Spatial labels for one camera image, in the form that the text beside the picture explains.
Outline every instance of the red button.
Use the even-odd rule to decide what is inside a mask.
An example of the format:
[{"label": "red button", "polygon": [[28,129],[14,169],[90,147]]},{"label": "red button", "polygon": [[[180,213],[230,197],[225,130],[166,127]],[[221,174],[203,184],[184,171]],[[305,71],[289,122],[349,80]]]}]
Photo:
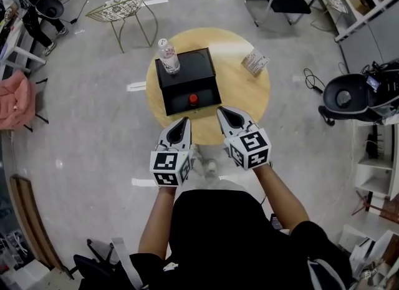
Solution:
[{"label": "red button", "polygon": [[200,101],[200,100],[199,100],[199,98],[198,98],[198,96],[197,96],[196,94],[191,94],[191,95],[188,97],[188,102],[189,102],[190,105],[192,105],[192,106],[197,106],[199,101]]}]

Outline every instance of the sneaker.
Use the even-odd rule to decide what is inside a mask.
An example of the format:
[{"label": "sneaker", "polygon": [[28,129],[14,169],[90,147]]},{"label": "sneaker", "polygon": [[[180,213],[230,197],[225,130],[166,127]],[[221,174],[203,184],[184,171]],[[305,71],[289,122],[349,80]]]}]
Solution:
[{"label": "sneaker", "polygon": [[57,46],[56,42],[52,42],[51,45],[43,51],[43,55],[48,56],[52,52],[53,49]]},{"label": "sneaker", "polygon": [[216,177],[218,175],[218,164],[209,159],[204,165],[205,177]]},{"label": "sneaker", "polygon": [[61,36],[65,36],[66,34],[68,34],[68,28],[64,27],[63,29],[61,29],[59,32],[57,32],[57,36],[61,37]]},{"label": "sneaker", "polygon": [[198,159],[199,162],[202,163],[204,158],[202,157],[202,155],[201,155],[201,153],[200,153],[200,150],[199,150],[199,148],[198,148],[198,145],[195,144],[195,143],[192,143],[191,146],[190,146],[190,150],[192,150],[193,153],[194,153],[194,154],[193,154],[193,158]]}]

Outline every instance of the round wooden table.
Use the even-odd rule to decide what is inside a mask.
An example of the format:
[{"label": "round wooden table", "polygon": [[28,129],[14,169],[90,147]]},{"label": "round wooden table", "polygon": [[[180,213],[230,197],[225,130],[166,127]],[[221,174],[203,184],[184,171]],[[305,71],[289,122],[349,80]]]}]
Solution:
[{"label": "round wooden table", "polygon": [[[265,68],[254,77],[241,62],[254,47],[237,34],[215,27],[202,27],[181,32],[169,39],[177,53],[209,47],[216,71],[216,82],[223,106],[247,112],[255,122],[264,114],[269,103],[270,81]],[[166,116],[162,92],[155,69],[155,59],[147,72],[147,100],[155,118],[163,127],[187,116],[191,120],[193,142],[199,145],[223,143],[216,116],[217,105]]]}]

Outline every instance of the person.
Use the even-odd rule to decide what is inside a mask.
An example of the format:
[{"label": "person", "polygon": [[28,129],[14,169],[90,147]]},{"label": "person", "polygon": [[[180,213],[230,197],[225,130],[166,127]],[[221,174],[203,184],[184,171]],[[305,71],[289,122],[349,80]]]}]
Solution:
[{"label": "person", "polygon": [[35,40],[45,47],[43,51],[45,56],[48,56],[53,51],[57,43],[56,41],[49,39],[47,35],[42,32],[40,29],[39,17],[45,19],[47,22],[52,24],[55,29],[57,29],[58,37],[68,34],[68,29],[61,23],[59,19],[49,19],[47,17],[43,17],[36,12],[34,7],[30,7],[28,10],[25,10],[21,7],[20,0],[2,0],[2,2],[6,11],[7,9],[11,10],[9,18],[14,17],[15,15],[22,18],[29,35],[31,35]]},{"label": "person", "polygon": [[[270,165],[253,172],[289,234],[273,228],[262,205],[242,186],[219,180],[214,161],[203,171],[194,165],[176,201],[176,188],[159,189],[138,253],[130,256],[144,286],[151,290],[342,289],[352,284],[349,258],[309,221],[303,205]],[[201,176],[205,184],[199,189]],[[171,255],[166,259],[168,244]],[[317,262],[331,269],[327,272]],[[316,271],[317,281],[310,270]],[[121,263],[114,279],[118,289],[133,289]]]}]

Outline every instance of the person's leg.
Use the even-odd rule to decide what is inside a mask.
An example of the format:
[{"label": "person's leg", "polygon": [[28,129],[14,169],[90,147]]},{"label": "person's leg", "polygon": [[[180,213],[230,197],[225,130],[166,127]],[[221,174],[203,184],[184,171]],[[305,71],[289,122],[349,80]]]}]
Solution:
[{"label": "person's leg", "polygon": [[210,159],[204,164],[204,172],[205,172],[205,180],[206,180],[206,189],[209,190],[239,190],[245,191],[246,189],[238,185],[237,183],[220,179],[219,177],[219,166],[216,163],[216,160]]},{"label": "person's leg", "polygon": [[64,36],[66,34],[68,34],[68,29],[63,25],[63,23],[61,23],[61,21],[59,19],[49,19],[43,16],[39,16],[43,19],[45,19],[47,22],[49,22],[51,25],[53,25],[55,27],[55,29],[57,29],[57,36]]},{"label": "person's leg", "polygon": [[49,47],[52,41],[40,29],[39,18],[34,11],[28,11],[22,18],[25,28],[30,36],[37,40],[44,47]]},{"label": "person's leg", "polygon": [[57,32],[62,31],[63,28],[65,27],[59,19],[49,19],[48,17],[43,17],[43,16],[39,16],[39,17],[45,19],[47,22],[49,22],[51,25],[53,25],[55,27],[55,29],[57,29]]}]

